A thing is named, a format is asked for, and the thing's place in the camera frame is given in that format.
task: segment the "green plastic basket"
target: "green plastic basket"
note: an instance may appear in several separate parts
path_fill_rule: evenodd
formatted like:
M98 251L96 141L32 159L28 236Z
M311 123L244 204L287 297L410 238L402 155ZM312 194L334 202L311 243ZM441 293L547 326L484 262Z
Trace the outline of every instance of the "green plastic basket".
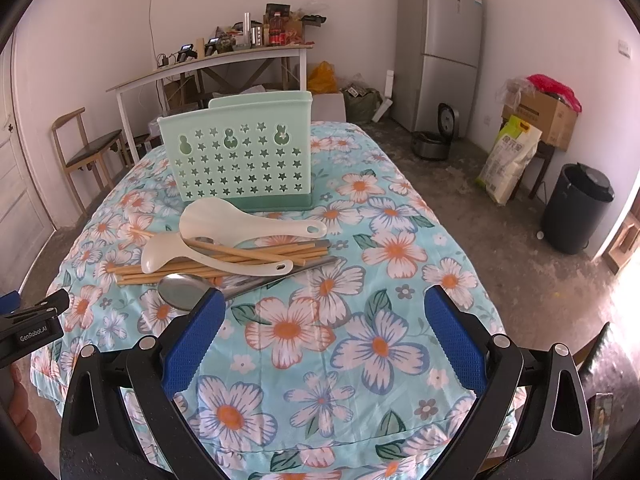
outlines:
M311 100L301 91L233 95L159 118L182 200L217 196L244 211L311 208Z

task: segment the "wooden desk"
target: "wooden desk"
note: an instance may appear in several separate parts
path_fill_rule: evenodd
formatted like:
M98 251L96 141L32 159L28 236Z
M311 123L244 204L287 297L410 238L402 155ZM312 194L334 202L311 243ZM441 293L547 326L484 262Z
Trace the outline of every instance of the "wooden desk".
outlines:
M169 66L163 66L153 72L142 75L135 79L130 79L129 81L125 81L117 86L109 88L107 92L114 91L116 94L116 99L118 101L118 108L120 109L120 117L122 118L122 127L127 136L127 142L130 146L131 155L133 156L134 162L140 160L138 157L138 152L135 149L135 143L133 140L133 133L131 131L131 126L129 124L129 118L127 117L127 111L125 110L124 103L122 102L122 93L127 90L131 90L133 88L138 88L139 86L155 83L159 80L164 79L165 77L170 77L174 75L181 75L185 72L190 71L199 71L202 70L207 75L211 76L215 81L217 81L223 88L228 90L240 90L230 88L230 85L218 74L213 72L211 67L228 64L228 63L237 63L240 61L251 61L254 59L263 59L265 60L263 64L256 70L256 72L248 79L245 85L242 86L244 89L245 86L251 86L256 79L258 79L259 75L267 68L267 66L273 61L275 58L284 58L287 59L289 57L297 57L300 59L300 89L306 90L306 51L310 48L313 48L313 45L304 45L304 44L293 44L286 46L267 46L263 48L249 48L247 50L238 50L235 52L225 52L224 54L214 54L213 56L207 56L203 59L190 59L188 61L173 64ZM283 63L283 78L288 77L288 69L286 68L286 63ZM162 110L166 112L166 103L164 100L161 100Z

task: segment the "bundle of chopsticks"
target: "bundle of chopsticks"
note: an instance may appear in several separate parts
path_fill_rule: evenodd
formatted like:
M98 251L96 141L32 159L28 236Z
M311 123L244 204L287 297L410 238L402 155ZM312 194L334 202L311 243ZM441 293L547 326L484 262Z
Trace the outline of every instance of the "bundle of chopsticks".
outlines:
M204 250L209 256L222 262L245 265L258 265L264 262L280 262L291 260L296 266L304 266L314 259L328 254L330 242L328 240L311 240L268 247L238 249L225 247L199 240L185 240L194 249ZM158 283L161 278L174 272L195 274L201 278L218 278L230 276L231 273L212 269L203 264L182 258L162 266L156 272L145 274L139 265L119 266L113 271L117 275L118 285L151 285Z

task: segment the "wooden chair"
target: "wooden chair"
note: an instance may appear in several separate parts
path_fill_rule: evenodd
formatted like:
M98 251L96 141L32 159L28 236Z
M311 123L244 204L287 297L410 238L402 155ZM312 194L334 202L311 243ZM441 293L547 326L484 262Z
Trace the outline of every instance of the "wooden chair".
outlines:
M84 205L80 200L78 190L76 190L76 186L74 186L74 181L71 179L71 172L74 170L81 170L84 166L86 166L87 169L94 174L95 180L98 183L100 190L103 190L104 184L102 183L102 179L100 178L100 174L98 173L98 167L96 166L97 161L100 164L102 171L104 172L104 176L107 179L109 189L113 189L113 180L109 175L109 171L107 170L107 166L104 163L102 155L112 146L117 145L117 142L119 140L120 153L122 155L122 160L126 168L130 166L130 161L129 155L127 154L126 141L124 139L124 135L122 134L122 130L115 130L110 134L101 136L98 139L92 140L91 142L88 141L88 139L86 138L86 131L84 130L84 124L82 124L83 112L84 108L80 108L78 110L75 110L74 112L58 117L51 125L51 132L53 133L53 139L56 143L56 150L58 151L58 158L60 159L60 164L62 165L62 171L65 173L66 180L69 182L69 186L71 186L71 191L76 197L80 209L82 209L82 212L86 215L86 209L84 208ZM68 123L74 117L78 121L78 129L80 130L80 137L82 138L84 148L82 148L82 150L77 152L69 160L65 160L65 156L63 155L62 149L60 148L58 129L64 124Z

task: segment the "black trash can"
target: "black trash can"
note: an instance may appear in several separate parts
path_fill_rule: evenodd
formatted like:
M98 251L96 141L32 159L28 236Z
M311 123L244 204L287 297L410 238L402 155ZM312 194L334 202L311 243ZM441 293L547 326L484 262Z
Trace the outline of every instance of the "black trash can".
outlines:
M565 164L540 227L558 251L577 254L589 243L614 198L609 179L584 164Z

